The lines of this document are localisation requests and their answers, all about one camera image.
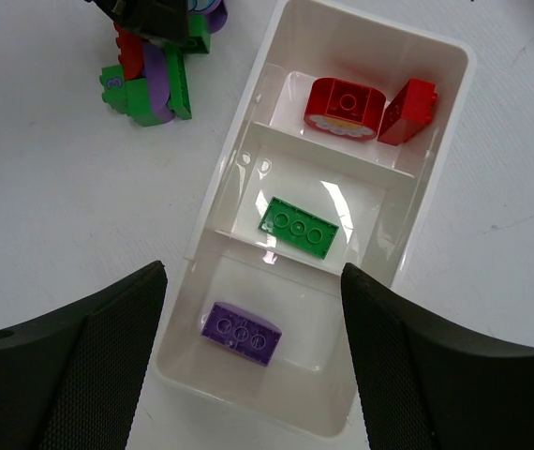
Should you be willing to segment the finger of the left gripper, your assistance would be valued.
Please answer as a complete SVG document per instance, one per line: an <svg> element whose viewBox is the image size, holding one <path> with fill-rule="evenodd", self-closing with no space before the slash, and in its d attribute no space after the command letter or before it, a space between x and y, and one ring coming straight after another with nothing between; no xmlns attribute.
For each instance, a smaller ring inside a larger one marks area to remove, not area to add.
<svg viewBox="0 0 534 450"><path fill-rule="evenodd" d="M147 38L184 45L189 38L186 0L93 0L121 28Z"/></svg>

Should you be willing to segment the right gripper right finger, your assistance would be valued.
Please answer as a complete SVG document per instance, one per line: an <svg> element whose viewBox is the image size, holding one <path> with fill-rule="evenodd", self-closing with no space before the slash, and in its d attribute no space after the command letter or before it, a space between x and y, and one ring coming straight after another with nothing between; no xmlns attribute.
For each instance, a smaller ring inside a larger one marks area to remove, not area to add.
<svg viewBox="0 0 534 450"><path fill-rule="evenodd" d="M442 318L347 263L341 298L373 449L534 449L534 347Z"/></svg>

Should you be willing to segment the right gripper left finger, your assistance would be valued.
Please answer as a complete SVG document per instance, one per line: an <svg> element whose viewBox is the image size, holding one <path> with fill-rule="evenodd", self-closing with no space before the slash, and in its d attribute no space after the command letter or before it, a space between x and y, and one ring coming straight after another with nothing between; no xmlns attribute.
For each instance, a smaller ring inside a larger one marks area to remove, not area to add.
<svg viewBox="0 0 534 450"><path fill-rule="evenodd" d="M160 261L0 329L0 449L123 449L168 279Z"/></svg>

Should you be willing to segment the purple curved lego brick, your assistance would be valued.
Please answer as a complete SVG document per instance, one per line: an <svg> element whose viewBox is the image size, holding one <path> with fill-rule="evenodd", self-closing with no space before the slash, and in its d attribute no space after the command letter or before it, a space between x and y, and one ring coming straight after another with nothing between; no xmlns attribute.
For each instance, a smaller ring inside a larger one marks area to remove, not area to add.
<svg viewBox="0 0 534 450"><path fill-rule="evenodd" d="M215 302L201 335L256 364L268 367L282 331L271 322L235 305Z"/></svg>

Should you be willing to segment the red rounded lego brick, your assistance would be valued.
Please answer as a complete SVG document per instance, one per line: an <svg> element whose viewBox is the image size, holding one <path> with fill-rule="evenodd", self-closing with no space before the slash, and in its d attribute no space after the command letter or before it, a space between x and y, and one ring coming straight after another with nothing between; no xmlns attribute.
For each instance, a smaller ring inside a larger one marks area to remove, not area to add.
<svg viewBox="0 0 534 450"><path fill-rule="evenodd" d="M304 122L319 131L358 142L374 140L386 104L378 89L324 77L313 81Z"/></svg>

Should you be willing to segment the green lego plate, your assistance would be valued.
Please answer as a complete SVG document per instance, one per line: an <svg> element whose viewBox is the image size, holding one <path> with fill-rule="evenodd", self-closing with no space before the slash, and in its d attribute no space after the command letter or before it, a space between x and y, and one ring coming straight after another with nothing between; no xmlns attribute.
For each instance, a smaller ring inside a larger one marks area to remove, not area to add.
<svg viewBox="0 0 534 450"><path fill-rule="evenodd" d="M324 260L339 227L298 206L273 197L261 217L258 229L285 244Z"/></svg>

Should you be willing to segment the red sloped lego brick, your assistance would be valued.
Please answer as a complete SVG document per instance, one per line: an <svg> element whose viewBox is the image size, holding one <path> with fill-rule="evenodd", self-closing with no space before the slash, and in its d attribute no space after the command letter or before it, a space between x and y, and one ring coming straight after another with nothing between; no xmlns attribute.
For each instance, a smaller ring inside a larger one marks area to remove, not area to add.
<svg viewBox="0 0 534 450"><path fill-rule="evenodd" d="M378 141L392 146L406 143L428 126L438 101L436 85L411 78L384 111Z"/></svg>

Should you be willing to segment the purple paw print lego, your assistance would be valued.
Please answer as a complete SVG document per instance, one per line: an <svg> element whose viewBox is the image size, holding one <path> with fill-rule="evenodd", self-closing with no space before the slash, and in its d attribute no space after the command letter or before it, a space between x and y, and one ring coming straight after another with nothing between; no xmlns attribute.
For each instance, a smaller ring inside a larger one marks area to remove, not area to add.
<svg viewBox="0 0 534 450"><path fill-rule="evenodd" d="M188 0L188 12L203 16L211 34L220 31L226 24L229 13L224 0Z"/></svg>

